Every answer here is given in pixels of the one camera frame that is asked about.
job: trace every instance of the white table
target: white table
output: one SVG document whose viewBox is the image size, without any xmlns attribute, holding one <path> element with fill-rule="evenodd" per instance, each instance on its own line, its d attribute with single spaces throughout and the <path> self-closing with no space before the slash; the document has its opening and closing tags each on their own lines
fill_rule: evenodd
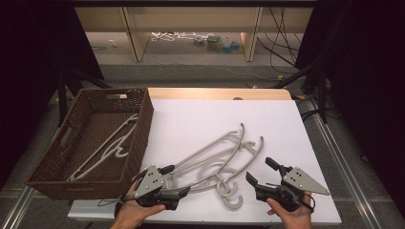
<svg viewBox="0 0 405 229">
<path fill-rule="evenodd" d="M 277 216 L 269 217 L 266 214 L 268 205 L 255 199 L 254 188 L 245 180 L 245 172 L 249 171 L 261 184 L 280 184 L 279 173 L 265 164 L 267 156 L 280 164 L 300 167 L 328 188 L 294 101 L 199 99 L 191 92 L 224 91 L 225 94 L 232 92 L 232 89 L 180 89 L 179 92 L 181 90 L 191 90 L 190 97 L 193 99 L 178 99 L 173 94 L 169 96 L 172 99 L 154 98 L 153 94 L 158 97 L 159 92 L 150 90 L 155 112 L 142 168 L 152 164 L 157 167 L 175 164 L 229 131 L 240 132 L 240 123 L 245 125 L 244 140 L 259 144 L 262 136 L 265 145 L 253 162 L 230 180 L 238 183 L 238 191 L 233 199 L 236 201 L 238 196 L 244 198 L 241 208 L 227 208 L 215 188 L 212 188 L 202 193 L 189 194 L 180 201 L 176 211 L 164 211 L 145 222 L 257 225 L 281 222 Z M 272 92 L 244 92 L 253 91 L 264 95 Z M 240 97 L 244 97 L 244 92 L 234 91 Z M 244 154 L 232 160 L 238 166 L 249 158 Z M 314 225 L 341 223 L 331 196 L 312 196 L 316 200 L 312 215 Z M 98 203 L 98 200 L 76 200 L 68 217 L 82 220 L 113 219 L 115 204 L 97 207 Z"/>
</svg>

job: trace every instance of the wire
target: wire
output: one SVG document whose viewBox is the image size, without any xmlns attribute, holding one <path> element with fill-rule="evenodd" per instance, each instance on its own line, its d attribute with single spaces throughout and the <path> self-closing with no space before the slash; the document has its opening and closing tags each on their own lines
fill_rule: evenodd
<svg viewBox="0 0 405 229">
<path fill-rule="evenodd" d="M 298 42 L 300 42 L 300 44 L 302 43 L 300 38 L 298 38 L 297 33 L 294 33 L 295 38 L 297 38 Z"/>
<path fill-rule="evenodd" d="M 292 50 L 294 50 L 294 51 L 298 51 L 297 49 L 291 48 L 291 47 L 289 47 L 289 46 L 284 46 L 284 45 L 277 44 L 275 41 L 271 40 L 270 37 L 268 37 L 267 32 L 265 33 L 265 35 L 266 35 L 268 41 L 270 41 L 271 43 L 273 43 L 274 45 L 276 45 L 276 46 L 278 46 L 278 47 L 282 47 L 282 48 L 292 49 Z"/>
<path fill-rule="evenodd" d="M 102 51 L 102 50 L 107 50 L 107 47 L 105 46 L 92 46 L 93 52 L 95 51 Z"/>
<path fill-rule="evenodd" d="M 277 52 L 275 52 L 272 48 L 270 49 L 269 47 L 267 47 L 265 44 L 263 44 L 263 42 L 259 39 L 259 37 L 257 37 L 257 41 L 259 41 L 259 43 L 269 52 L 271 52 L 272 54 L 277 55 L 277 57 L 279 57 L 280 59 L 283 59 L 284 61 L 286 61 L 290 66 L 294 67 L 294 63 L 288 61 L 287 59 L 285 59 L 282 55 L 278 54 Z"/>
<path fill-rule="evenodd" d="M 295 56 L 295 54 L 292 52 L 292 47 L 289 45 L 288 39 L 287 39 L 286 25 L 285 25 L 285 23 L 284 23 L 284 11 L 285 11 L 285 8 L 281 8 L 281 9 L 280 9 L 280 11 L 281 11 L 281 21 L 280 21 L 280 24 L 277 22 L 277 19 L 275 18 L 272 9 L 271 9 L 271 8 L 269 8 L 269 9 L 270 9 L 271 16 L 272 16 L 274 22 L 276 23 L 277 30 L 278 30 L 278 31 L 277 31 L 277 36 L 276 36 L 275 42 L 277 42 L 278 34 L 281 34 L 281 36 L 283 37 L 284 41 L 285 41 L 286 44 L 287 44 L 288 52 L 289 52 L 289 55 L 291 56 L 291 59 L 292 59 L 293 61 L 295 61 L 295 60 L 296 60 L 296 56 Z"/>
</svg>

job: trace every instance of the human hand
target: human hand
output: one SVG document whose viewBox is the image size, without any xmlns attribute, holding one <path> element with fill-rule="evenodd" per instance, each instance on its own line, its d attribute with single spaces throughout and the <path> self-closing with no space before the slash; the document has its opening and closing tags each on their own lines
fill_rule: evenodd
<svg viewBox="0 0 405 229">
<path fill-rule="evenodd" d="M 117 214 L 111 229 L 133 229 L 141 226 L 143 221 L 164 210 L 164 205 L 141 207 L 135 200 L 126 201 Z"/>
<path fill-rule="evenodd" d="M 268 205 L 271 209 L 267 212 L 268 215 L 277 214 L 284 223 L 286 229 L 310 229 L 310 214 L 311 210 L 303 205 L 301 205 L 297 210 L 289 212 L 284 209 L 279 202 L 272 198 L 268 198 Z M 306 192 L 304 195 L 304 202 L 310 204 L 310 193 Z"/>
</svg>

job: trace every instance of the brown basket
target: brown basket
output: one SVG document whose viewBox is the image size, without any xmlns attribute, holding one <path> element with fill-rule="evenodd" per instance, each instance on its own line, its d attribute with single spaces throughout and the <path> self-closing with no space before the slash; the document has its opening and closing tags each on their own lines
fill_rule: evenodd
<svg viewBox="0 0 405 229">
<path fill-rule="evenodd" d="M 52 199 L 118 198 L 139 172 L 153 112 L 147 89 L 81 90 L 27 185 Z M 86 177 L 67 181 L 135 113 L 139 114 L 139 119 L 128 122 L 81 172 L 94 165 L 112 142 L 127 134 L 137 123 L 132 135 L 122 144 L 121 154 L 128 152 L 128 155 L 116 157 L 112 154 Z"/>
</svg>

